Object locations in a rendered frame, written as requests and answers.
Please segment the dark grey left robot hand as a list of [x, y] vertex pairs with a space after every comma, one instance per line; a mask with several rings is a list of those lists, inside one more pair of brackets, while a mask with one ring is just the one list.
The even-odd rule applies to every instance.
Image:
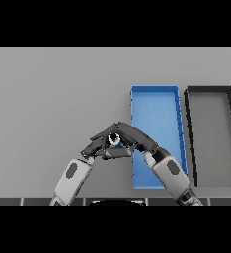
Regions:
[[103, 140], [101, 138], [93, 140], [86, 148], [81, 151], [81, 155], [85, 159], [90, 157], [101, 156], [104, 160], [131, 157], [132, 153], [128, 147], [109, 146], [102, 147]]

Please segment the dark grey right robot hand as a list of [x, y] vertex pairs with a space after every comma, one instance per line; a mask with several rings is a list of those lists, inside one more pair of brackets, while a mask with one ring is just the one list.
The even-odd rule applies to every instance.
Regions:
[[148, 151], [151, 154], [155, 154], [159, 149], [158, 143], [146, 133], [137, 127], [123, 122], [111, 124], [102, 132], [92, 136], [90, 140], [94, 141], [100, 138], [102, 140], [102, 148], [105, 148], [107, 139], [111, 133], [117, 133], [123, 143], [130, 147], [134, 146], [140, 152]]

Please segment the blue pipe with pale ring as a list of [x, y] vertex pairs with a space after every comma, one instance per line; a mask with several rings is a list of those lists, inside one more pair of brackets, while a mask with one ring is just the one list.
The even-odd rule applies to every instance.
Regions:
[[109, 144], [111, 147], [120, 147], [121, 146], [120, 136], [117, 133], [111, 133], [109, 135]]

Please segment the blue bin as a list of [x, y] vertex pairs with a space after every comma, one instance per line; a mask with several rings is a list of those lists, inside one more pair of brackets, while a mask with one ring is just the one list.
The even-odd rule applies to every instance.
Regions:
[[188, 173], [179, 87], [132, 85], [131, 124], [167, 149]]

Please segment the dark grey bin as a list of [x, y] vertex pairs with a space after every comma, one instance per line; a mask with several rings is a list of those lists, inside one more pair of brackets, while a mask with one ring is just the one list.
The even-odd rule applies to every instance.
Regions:
[[231, 85], [184, 92], [192, 173], [197, 187], [231, 187]]

